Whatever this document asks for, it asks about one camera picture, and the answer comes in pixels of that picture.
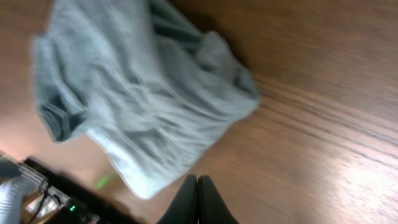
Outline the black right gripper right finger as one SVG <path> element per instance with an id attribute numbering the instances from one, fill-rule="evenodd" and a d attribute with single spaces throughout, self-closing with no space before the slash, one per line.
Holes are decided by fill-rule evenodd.
<path id="1" fill-rule="evenodd" d="M 214 182 L 208 175 L 199 177 L 198 221 L 200 224 L 238 224 L 233 217 Z"/>

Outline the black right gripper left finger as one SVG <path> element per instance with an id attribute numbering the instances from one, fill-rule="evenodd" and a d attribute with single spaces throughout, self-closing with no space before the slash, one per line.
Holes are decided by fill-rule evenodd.
<path id="1" fill-rule="evenodd" d="M 183 181 L 158 224 L 197 223 L 197 177 L 190 174 Z"/>

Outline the light teal t-shirt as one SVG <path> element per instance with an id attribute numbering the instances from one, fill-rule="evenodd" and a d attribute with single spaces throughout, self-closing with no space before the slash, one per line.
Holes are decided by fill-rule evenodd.
<path id="1" fill-rule="evenodd" d="M 260 102 L 227 42 L 168 1 L 56 0 L 33 56 L 36 107 L 53 140 L 86 133 L 143 199 Z"/>

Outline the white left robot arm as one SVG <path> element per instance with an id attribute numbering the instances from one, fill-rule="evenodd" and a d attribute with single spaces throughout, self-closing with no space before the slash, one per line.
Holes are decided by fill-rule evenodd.
<path id="1" fill-rule="evenodd" d="M 28 158 L 1 156 L 1 223 L 139 223 L 105 199 Z"/>

